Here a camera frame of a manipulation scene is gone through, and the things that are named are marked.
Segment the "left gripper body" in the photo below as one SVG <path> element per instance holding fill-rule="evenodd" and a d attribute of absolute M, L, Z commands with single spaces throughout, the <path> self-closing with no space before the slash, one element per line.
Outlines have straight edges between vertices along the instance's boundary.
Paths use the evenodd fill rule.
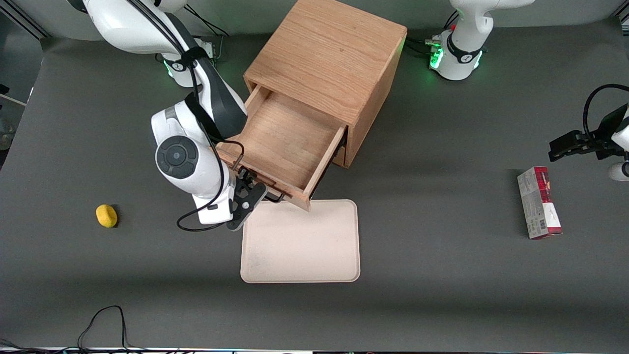
<path fill-rule="evenodd" d="M 613 155 L 628 159 L 628 148 L 620 146 L 612 140 L 612 135 L 619 131 L 620 128 L 627 128 L 628 123 L 623 122 L 628 117 L 628 105 L 617 108 L 607 114 L 596 130 L 596 138 L 602 144 L 602 150 L 596 152 L 597 160 L 607 159 Z"/>

